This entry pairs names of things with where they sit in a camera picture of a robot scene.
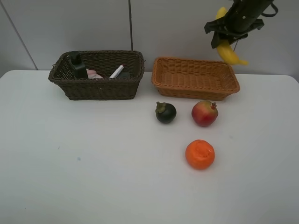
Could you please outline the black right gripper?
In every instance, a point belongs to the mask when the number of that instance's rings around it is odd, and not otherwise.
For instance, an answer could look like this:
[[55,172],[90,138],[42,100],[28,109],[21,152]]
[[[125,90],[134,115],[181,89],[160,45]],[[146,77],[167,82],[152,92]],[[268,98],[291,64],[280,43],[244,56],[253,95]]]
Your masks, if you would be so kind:
[[206,33],[214,32],[211,47],[217,48],[224,40],[231,45],[248,37],[248,33],[264,26],[262,19],[254,16],[239,15],[238,12],[230,12],[227,9],[219,9],[215,20],[207,22],[204,26]]

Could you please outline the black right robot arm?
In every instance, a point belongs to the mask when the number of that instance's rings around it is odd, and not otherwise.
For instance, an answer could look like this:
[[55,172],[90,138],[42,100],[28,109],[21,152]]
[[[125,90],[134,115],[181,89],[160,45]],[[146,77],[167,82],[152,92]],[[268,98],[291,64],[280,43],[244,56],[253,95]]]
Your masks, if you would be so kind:
[[278,8],[273,0],[234,0],[232,7],[214,21],[204,26],[206,33],[213,32],[213,49],[224,41],[233,44],[248,37],[248,33],[264,26],[259,16],[274,17]]

